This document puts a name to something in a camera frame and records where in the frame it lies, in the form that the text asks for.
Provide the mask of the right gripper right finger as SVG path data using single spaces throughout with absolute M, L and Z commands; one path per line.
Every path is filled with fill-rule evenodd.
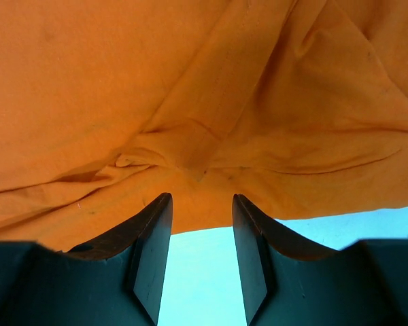
M 248 325 L 408 325 L 408 239 L 334 250 L 241 194 L 232 216 Z

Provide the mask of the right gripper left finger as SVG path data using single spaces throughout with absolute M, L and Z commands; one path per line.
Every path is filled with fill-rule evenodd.
M 163 193 L 67 252 L 0 241 L 0 325 L 156 325 L 172 219 Z

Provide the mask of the orange t-shirt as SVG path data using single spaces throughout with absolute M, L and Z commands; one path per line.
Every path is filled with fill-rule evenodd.
M 163 192 L 173 233 L 408 206 L 408 1 L 0 1 L 0 240 Z

